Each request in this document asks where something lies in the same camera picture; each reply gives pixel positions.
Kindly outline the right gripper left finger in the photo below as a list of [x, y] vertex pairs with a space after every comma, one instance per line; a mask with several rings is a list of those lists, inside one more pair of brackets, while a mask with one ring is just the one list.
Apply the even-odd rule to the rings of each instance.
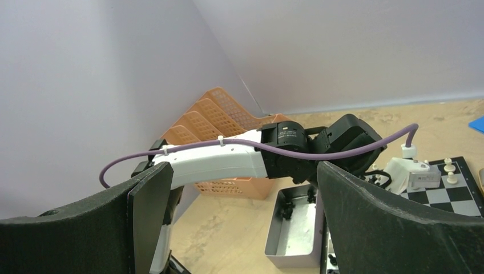
[[149, 273], [173, 177], [160, 163], [37, 217], [1, 221], [2, 273]]

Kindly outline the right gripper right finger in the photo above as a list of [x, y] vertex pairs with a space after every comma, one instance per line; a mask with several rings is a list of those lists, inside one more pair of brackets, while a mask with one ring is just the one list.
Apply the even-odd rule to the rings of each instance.
[[483, 219], [423, 205], [329, 162], [318, 189], [340, 273], [482, 273]]

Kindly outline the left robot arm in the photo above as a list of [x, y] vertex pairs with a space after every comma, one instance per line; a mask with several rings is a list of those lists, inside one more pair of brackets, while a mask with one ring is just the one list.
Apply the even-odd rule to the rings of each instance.
[[174, 146], [155, 142], [137, 175], [159, 162], [174, 170], [170, 200], [160, 231], [151, 273], [168, 272], [172, 215], [187, 184], [245, 176], [292, 178], [296, 184], [317, 184], [317, 165], [328, 160], [350, 174], [361, 176], [386, 149], [388, 141], [366, 122], [346, 114], [329, 127], [305, 129], [293, 121], [216, 140]]

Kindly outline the black white chess board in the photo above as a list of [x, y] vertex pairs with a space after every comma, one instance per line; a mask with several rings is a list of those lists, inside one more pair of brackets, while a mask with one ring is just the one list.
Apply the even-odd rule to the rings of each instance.
[[[453, 158], [455, 171], [452, 175], [446, 174], [443, 160], [432, 161], [430, 165], [441, 172], [438, 188], [408, 189], [398, 196], [443, 211], [483, 219], [483, 196], [466, 160], [461, 156]], [[323, 261], [322, 273], [340, 273], [327, 223]]]

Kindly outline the silver metal tin tray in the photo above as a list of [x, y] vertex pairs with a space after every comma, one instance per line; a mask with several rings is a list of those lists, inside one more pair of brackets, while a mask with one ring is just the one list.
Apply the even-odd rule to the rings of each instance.
[[278, 191], [264, 254], [276, 268], [318, 268], [324, 214], [314, 186]]

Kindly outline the blue notebook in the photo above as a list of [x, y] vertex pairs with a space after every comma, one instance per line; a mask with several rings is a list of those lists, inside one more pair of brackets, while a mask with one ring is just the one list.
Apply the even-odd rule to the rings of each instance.
[[484, 116], [469, 122], [469, 127], [484, 134]]

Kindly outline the orange plastic file rack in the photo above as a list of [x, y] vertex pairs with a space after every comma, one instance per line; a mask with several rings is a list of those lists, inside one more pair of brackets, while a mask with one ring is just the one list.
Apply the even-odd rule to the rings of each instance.
[[[283, 114], [257, 118], [223, 88], [207, 91], [163, 135], [169, 144], [181, 145], [212, 140], [219, 135], [232, 137], [265, 124], [288, 121]], [[257, 178], [229, 178], [195, 183], [202, 195], [264, 200], [275, 181]]]

